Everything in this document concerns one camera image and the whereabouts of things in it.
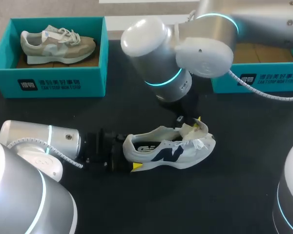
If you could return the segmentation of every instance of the new balance logo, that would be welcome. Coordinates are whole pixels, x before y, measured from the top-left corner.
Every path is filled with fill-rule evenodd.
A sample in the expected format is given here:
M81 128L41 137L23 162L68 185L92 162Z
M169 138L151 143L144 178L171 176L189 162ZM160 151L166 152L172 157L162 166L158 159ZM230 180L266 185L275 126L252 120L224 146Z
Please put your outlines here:
M139 148L138 148L138 151L139 152L150 152L150 151L152 151L152 150L154 150L155 149L155 145L152 145L152 146L150 146L150 147L148 147L148 146L140 146Z
M163 161L167 162L176 162L179 158L179 156L184 152L184 149L179 146L177 150L175 150L174 154L172 154L172 148L165 148L162 149L157 156L155 156L154 159L152 159L152 162L159 161L163 159Z

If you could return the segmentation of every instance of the navy n logo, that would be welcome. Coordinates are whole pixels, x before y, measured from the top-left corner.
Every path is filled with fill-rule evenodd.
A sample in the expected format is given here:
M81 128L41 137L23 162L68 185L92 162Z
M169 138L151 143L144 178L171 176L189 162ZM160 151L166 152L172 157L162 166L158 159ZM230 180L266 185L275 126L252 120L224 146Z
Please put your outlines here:
M184 152L184 149L179 146L178 149L174 152L174 154L172 154L172 148L166 148L166 149L162 149L157 156L155 156L154 159L152 159L152 162L156 162L161 160L162 158L164 159L164 161L167 162L175 162L178 160L179 156Z

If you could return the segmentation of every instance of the cardboard box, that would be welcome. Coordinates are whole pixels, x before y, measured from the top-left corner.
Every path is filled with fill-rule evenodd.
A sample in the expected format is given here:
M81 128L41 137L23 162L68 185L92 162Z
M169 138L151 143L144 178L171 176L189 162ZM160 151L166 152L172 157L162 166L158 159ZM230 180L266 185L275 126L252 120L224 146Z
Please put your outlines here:
M262 92L293 91L293 50L238 44L231 70ZM211 79L215 93L248 93L228 74Z
M27 65L22 58L21 32L38 33L48 25L94 38L94 57L72 65ZM107 63L104 17L11 19L0 42L0 91L5 98L104 97Z

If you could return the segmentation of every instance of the teal shoe box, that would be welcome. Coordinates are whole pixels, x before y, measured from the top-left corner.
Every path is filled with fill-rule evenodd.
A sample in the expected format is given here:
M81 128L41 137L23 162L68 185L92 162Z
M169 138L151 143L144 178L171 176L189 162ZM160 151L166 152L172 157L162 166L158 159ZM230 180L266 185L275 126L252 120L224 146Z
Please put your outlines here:
M267 55L278 56L278 49L267 49ZM293 91L293 60L289 62L262 62L233 64L231 70L245 83L262 92ZM238 84L229 74L211 79L215 93L249 93L250 91Z
M16 68L22 31L39 33L48 25L92 37L100 47L97 67ZM5 98L104 97L108 36L104 17L10 19L0 41L0 91Z

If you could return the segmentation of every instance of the shoe lace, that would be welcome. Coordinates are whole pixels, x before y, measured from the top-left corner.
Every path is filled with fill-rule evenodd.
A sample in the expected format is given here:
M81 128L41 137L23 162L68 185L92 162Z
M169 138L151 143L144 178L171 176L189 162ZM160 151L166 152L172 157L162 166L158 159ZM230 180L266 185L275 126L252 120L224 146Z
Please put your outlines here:
M174 146L185 146L188 145L190 143L193 143L194 147L197 150L201 150L203 148L207 149L206 145L203 143L203 141L201 141L200 139L193 139L193 140L185 140L185 141L175 141L174 143L171 142L167 142L168 145L174 145Z
M80 36L78 33L75 33L74 30L71 32L65 28L60 28L59 33L62 33L62 37L69 36L68 40L60 40L59 43L70 43L71 45L78 45L81 42Z

